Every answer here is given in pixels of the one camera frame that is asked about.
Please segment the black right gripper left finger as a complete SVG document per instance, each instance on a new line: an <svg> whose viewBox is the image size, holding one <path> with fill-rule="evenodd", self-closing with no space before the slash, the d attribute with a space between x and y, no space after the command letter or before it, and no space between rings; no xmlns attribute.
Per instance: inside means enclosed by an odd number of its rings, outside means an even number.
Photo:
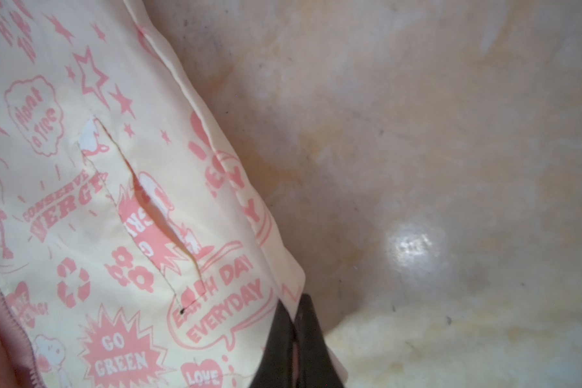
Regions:
<svg viewBox="0 0 582 388"><path fill-rule="evenodd" d="M283 303L276 305L275 314L259 368L250 388L292 388L294 377L294 324Z"/></svg>

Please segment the cream pink printed jacket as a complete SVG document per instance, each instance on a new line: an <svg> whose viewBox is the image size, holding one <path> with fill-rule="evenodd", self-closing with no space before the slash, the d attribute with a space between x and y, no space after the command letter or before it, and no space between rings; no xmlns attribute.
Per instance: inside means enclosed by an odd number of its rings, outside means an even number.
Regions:
<svg viewBox="0 0 582 388"><path fill-rule="evenodd" d="M0 387L248 387L305 276L140 1L0 1Z"/></svg>

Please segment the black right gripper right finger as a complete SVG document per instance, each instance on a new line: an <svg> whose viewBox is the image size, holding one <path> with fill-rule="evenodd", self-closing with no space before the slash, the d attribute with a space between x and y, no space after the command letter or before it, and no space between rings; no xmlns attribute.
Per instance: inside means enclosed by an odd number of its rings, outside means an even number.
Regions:
<svg viewBox="0 0 582 388"><path fill-rule="evenodd" d="M344 388L328 353L312 298L302 294L294 318L300 388Z"/></svg>

